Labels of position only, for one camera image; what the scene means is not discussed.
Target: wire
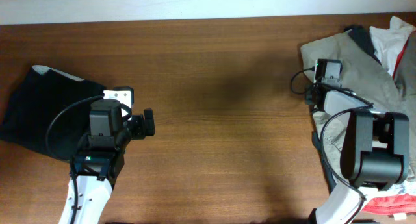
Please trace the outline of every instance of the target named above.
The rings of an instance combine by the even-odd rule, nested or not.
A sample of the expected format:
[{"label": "wire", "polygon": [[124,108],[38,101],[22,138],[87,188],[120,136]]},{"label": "wire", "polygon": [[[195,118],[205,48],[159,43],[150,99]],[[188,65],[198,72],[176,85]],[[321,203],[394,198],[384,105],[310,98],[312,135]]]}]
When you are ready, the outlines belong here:
[{"label": "wire", "polygon": [[76,175],[76,169],[75,164],[73,162],[73,158],[70,159],[70,169],[71,169],[71,178],[73,181],[73,192],[74,192],[74,198],[73,198],[73,206],[72,206],[72,217],[70,224],[75,223],[75,217],[77,216],[78,211],[78,185],[77,185],[77,175]]},{"label": "wire", "polygon": [[305,89],[305,91],[303,91],[303,92],[297,92],[297,91],[295,91],[294,89],[293,89],[293,81],[294,81],[294,79],[299,75],[299,74],[301,74],[301,73],[304,73],[305,71],[315,71],[315,67],[313,67],[313,68],[307,68],[307,69],[305,69],[305,70],[302,70],[302,71],[299,71],[298,73],[296,73],[296,74],[294,74],[293,75],[293,77],[292,77],[292,79],[291,79],[291,90],[292,90],[292,93],[294,93],[294,94],[298,94],[298,95],[303,95],[303,94],[305,94],[307,91],[308,91],[308,89],[310,89],[311,87],[309,87],[308,89]]},{"label": "wire", "polygon": [[357,192],[358,193],[358,195],[360,196],[360,202],[359,202],[359,205],[358,205],[358,209],[352,214],[352,216],[348,219],[348,221],[346,222],[346,223],[350,223],[352,220],[354,220],[354,218],[356,218],[356,216],[359,214],[359,212],[361,211],[361,209],[363,208],[363,205],[364,205],[364,202],[367,200],[367,198],[365,197],[365,195],[364,195],[364,193],[362,193],[360,190],[358,190],[357,188],[355,188],[355,187],[353,187],[351,184],[349,184],[348,182],[346,182],[340,175],[338,175],[336,172],[335,172],[335,170],[332,168],[332,166],[331,166],[331,164],[330,164],[330,162],[329,162],[329,160],[328,160],[328,157],[326,156],[326,153],[325,153],[325,147],[324,147],[324,133],[325,133],[325,130],[326,130],[326,127],[331,123],[331,121],[332,120],[334,120],[335,118],[337,118],[337,117],[339,117],[339,116],[341,116],[341,115],[343,115],[343,114],[346,114],[346,113],[349,113],[349,112],[352,112],[352,111],[354,111],[354,110],[359,110],[359,109],[368,109],[368,108],[372,108],[373,107],[373,104],[372,103],[370,103],[369,105],[367,105],[367,106],[361,106],[361,107],[355,107],[355,108],[349,108],[349,109],[346,109],[346,110],[343,110],[343,111],[341,111],[341,112],[339,112],[339,113],[337,113],[337,114],[335,114],[335,115],[333,115],[333,116],[331,116],[328,120],[327,120],[327,122],[325,122],[325,124],[324,124],[324,126],[323,126],[323,128],[322,128],[322,130],[321,130],[321,132],[320,132],[320,141],[321,141],[321,153],[322,153],[322,157],[323,157],[323,159],[324,159],[324,161],[325,161],[325,164],[329,167],[329,169],[330,169],[330,171],[331,171],[331,173],[333,174],[333,176],[335,176],[335,178],[337,178],[338,179],[338,181],[339,182],[341,182],[341,183],[343,183],[345,186],[347,186],[348,188],[350,188],[351,190],[354,190],[355,192]]},{"label": "wire", "polygon": [[58,156],[57,154],[55,154],[51,148],[49,147],[49,134],[51,132],[51,129],[53,127],[53,125],[55,124],[55,122],[58,120],[59,117],[61,117],[61,115],[63,115],[65,112],[67,112],[69,109],[80,105],[82,103],[88,102],[88,101],[92,101],[92,100],[96,100],[96,99],[101,99],[103,98],[102,95],[97,95],[97,96],[93,96],[93,97],[88,97],[86,99],[82,99],[80,101],[77,101],[76,103],[72,103],[69,106],[67,106],[64,110],[62,110],[61,112],[59,112],[59,114],[57,114],[55,116],[55,118],[52,120],[52,122],[49,124],[47,130],[46,130],[46,135],[45,135],[45,145],[46,145],[46,150],[49,153],[49,155],[51,155],[53,158],[57,159],[57,160],[61,160],[63,162],[68,162],[67,158],[63,158],[61,156]]}]

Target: pile of clothes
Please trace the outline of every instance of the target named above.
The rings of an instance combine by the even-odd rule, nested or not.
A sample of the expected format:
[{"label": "pile of clothes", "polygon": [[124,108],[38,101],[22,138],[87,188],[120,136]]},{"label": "pile of clothes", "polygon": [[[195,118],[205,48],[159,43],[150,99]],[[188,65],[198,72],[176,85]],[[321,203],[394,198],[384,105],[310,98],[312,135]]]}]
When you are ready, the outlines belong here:
[{"label": "pile of clothes", "polygon": [[[343,63],[341,82],[360,97],[374,103],[378,110],[402,112],[409,117],[410,167],[403,184],[390,190],[391,196],[375,198],[363,209],[373,214],[394,215],[405,219],[416,213],[416,28],[398,17],[392,17],[390,29],[351,26],[344,33],[330,36],[301,47],[304,69],[313,67],[319,58],[337,59]],[[313,72],[305,71],[312,81]],[[313,119],[320,132],[330,116],[315,112]],[[328,159],[338,174],[339,158],[346,126],[334,121],[328,126],[324,145]]]}]

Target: white cloth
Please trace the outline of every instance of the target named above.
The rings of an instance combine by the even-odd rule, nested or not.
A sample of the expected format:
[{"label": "white cloth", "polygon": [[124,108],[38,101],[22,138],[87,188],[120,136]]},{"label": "white cloth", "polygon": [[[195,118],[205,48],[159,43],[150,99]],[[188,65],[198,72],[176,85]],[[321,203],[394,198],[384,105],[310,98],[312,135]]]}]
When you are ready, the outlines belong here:
[{"label": "white cloth", "polygon": [[402,52],[409,35],[416,28],[409,23],[393,16],[390,19],[390,29],[370,27],[370,36],[375,48],[375,55],[386,71],[393,76],[397,56]]}]

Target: black cloth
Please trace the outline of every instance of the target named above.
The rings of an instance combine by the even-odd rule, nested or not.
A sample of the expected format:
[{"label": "black cloth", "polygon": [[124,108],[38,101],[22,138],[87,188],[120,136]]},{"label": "black cloth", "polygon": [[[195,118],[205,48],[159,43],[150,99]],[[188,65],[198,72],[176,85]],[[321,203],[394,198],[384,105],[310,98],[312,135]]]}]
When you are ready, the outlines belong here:
[{"label": "black cloth", "polygon": [[367,30],[365,30],[361,25],[348,26],[344,29],[344,32],[348,30],[351,30],[348,35],[358,45],[358,47],[360,47],[366,54],[375,59],[375,61],[377,61],[379,64],[381,64],[381,62],[374,54],[375,49],[371,41],[370,33],[367,32]]},{"label": "black cloth", "polygon": [[[31,69],[10,95],[0,126],[0,140],[52,156],[45,144],[46,130],[51,121],[68,105],[102,95],[103,90],[104,86],[91,81],[75,81],[53,70],[41,75]],[[76,152],[79,138],[89,128],[91,102],[68,110],[54,124],[49,146],[56,155],[69,158]]]}]

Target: wooden table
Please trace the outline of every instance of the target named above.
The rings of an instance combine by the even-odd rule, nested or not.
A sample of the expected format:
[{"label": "wooden table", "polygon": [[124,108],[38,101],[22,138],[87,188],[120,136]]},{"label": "wooden table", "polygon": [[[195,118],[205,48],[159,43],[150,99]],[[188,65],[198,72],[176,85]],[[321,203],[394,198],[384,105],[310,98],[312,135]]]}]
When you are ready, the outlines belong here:
[{"label": "wooden table", "polygon": [[[391,16],[0,26],[0,113],[33,64],[132,86],[133,113],[152,107],[157,132],[128,145],[101,223],[287,223],[328,198],[308,107],[289,89],[300,46]],[[0,169],[1,223],[57,223],[67,164],[1,142]]]}]

